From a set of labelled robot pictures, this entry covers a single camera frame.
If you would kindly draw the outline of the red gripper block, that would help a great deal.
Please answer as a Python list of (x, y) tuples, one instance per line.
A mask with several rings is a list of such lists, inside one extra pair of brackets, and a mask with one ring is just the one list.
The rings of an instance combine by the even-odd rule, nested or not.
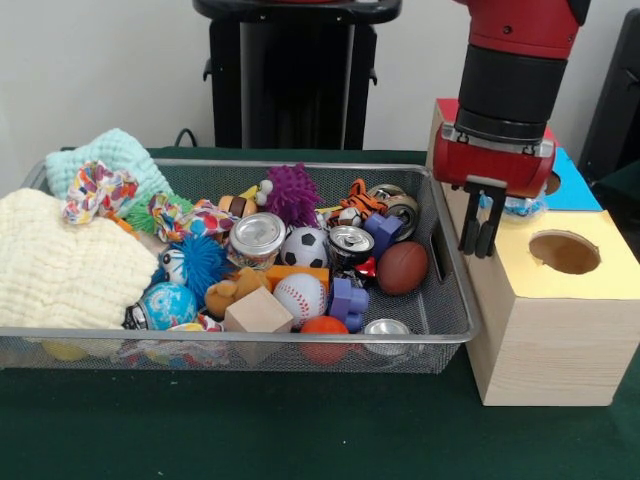
[[(434, 177), (452, 186), (468, 182), (501, 186), (511, 197), (534, 198), (539, 195), (551, 174), (556, 143), (545, 138), (537, 144), (508, 144), (487, 141), (459, 131), (450, 122), (440, 125), (435, 134), (432, 169)], [(478, 258), (494, 253), (502, 212), (504, 193), (481, 197), (480, 187), (465, 187), (469, 194), (459, 250)], [(480, 227), (478, 208), (487, 218)]]

